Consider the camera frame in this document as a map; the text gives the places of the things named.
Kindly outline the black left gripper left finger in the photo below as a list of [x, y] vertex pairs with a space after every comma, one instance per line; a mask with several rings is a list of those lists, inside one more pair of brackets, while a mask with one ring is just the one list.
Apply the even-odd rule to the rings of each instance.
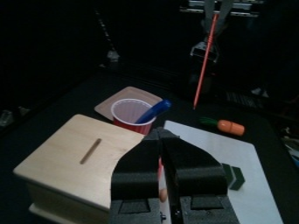
[[117, 163], [111, 177], [110, 224], [162, 224], [159, 143], [154, 129]]

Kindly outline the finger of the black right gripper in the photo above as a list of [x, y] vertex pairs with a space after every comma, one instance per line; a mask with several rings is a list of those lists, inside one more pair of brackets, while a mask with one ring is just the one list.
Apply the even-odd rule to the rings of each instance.
[[203, 10], [205, 10], [205, 30], [206, 30], [206, 32], [209, 32], [211, 30], [214, 9], [215, 9], [215, 0], [205, 0]]
[[221, 32], [225, 29], [226, 18], [232, 12], [233, 5], [234, 5], [234, 0], [222, 0], [221, 7], [220, 7], [220, 18], [217, 23], [218, 34], [221, 34]]

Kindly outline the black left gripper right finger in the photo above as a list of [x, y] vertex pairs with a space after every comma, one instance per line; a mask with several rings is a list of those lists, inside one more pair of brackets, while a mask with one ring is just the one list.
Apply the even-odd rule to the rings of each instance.
[[214, 156], [163, 129], [162, 160], [173, 224], [240, 224], [226, 172]]

